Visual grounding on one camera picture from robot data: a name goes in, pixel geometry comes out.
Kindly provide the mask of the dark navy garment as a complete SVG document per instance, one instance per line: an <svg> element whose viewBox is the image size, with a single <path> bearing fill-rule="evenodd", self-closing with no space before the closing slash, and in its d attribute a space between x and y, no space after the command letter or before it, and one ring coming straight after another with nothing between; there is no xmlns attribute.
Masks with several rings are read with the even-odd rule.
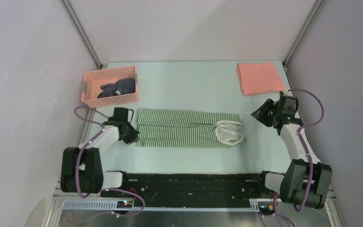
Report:
<svg viewBox="0 0 363 227"><path fill-rule="evenodd" d="M98 98L132 94L136 92L136 81L134 78L125 78L113 84L102 85L100 88L102 92L98 95Z"/></svg>

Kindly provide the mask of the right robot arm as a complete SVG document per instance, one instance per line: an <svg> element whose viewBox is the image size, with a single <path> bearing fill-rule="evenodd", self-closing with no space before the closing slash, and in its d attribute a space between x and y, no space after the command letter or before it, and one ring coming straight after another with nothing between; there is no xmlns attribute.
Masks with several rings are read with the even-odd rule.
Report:
<svg viewBox="0 0 363 227"><path fill-rule="evenodd" d="M332 169L316 157L307 140L302 120L295 116L299 107L298 98L283 91L279 94L277 101L267 99L251 116L277 131L291 162L284 174L262 171L256 192L263 198L277 193L282 202L294 205L296 210L304 207L321 209L326 202Z"/></svg>

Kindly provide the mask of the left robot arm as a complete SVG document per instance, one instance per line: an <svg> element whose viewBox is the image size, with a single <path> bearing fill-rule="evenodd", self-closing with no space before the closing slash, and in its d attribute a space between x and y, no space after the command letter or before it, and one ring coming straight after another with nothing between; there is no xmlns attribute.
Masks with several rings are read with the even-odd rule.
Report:
<svg viewBox="0 0 363 227"><path fill-rule="evenodd" d="M139 132L131 125L132 109L116 107L113 115L103 123L96 135L76 147L63 151L60 189L62 192L78 193L81 198L89 194L110 190L119 197L130 192L130 183L125 181L122 171L106 170L102 157L108 148L116 143L126 145L137 141Z"/></svg>

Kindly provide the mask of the green white striped garment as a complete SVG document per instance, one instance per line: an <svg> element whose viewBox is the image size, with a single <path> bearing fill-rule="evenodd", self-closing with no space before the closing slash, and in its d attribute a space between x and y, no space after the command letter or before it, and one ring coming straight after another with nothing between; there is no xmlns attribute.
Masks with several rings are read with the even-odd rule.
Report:
<svg viewBox="0 0 363 227"><path fill-rule="evenodd" d="M233 113L139 109L138 147L230 148L247 142Z"/></svg>

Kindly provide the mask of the salmon pink t-shirt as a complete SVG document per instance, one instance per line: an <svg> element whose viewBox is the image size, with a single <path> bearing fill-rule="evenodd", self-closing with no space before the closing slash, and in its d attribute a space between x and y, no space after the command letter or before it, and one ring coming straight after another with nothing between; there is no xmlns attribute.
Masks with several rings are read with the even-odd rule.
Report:
<svg viewBox="0 0 363 227"><path fill-rule="evenodd" d="M244 96L280 92L285 89L272 62L238 63L236 74Z"/></svg>

